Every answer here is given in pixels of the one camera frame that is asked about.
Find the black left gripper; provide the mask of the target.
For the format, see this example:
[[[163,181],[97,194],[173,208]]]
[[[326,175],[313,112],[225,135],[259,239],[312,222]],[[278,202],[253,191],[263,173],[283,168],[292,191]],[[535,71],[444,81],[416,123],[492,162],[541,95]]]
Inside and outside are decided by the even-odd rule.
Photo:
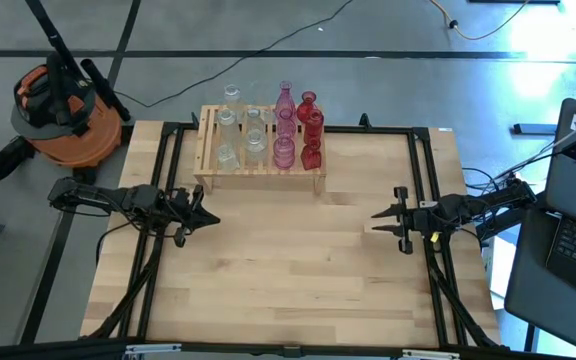
[[[203,197],[202,185],[196,185],[191,193],[184,187],[163,192],[162,201],[171,215],[171,222],[180,224],[173,235],[174,244],[179,248],[183,248],[186,237],[200,227],[220,224],[217,216],[209,212],[204,205],[201,205]],[[203,217],[217,220],[206,221],[203,224]]]

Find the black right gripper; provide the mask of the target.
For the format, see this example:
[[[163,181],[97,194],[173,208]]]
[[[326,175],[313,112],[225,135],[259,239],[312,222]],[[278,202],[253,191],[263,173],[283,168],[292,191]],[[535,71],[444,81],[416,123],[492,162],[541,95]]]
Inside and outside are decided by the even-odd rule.
[[[419,232],[423,237],[433,237],[435,233],[451,234],[461,226],[461,196],[449,194],[442,196],[430,206],[408,208],[406,199],[408,191],[406,187],[395,187],[394,196],[397,204],[391,204],[372,218],[385,218],[395,216],[398,225],[379,225],[373,227],[375,231],[383,231],[398,236],[399,250],[404,254],[413,252],[412,242],[409,240],[409,232]]]

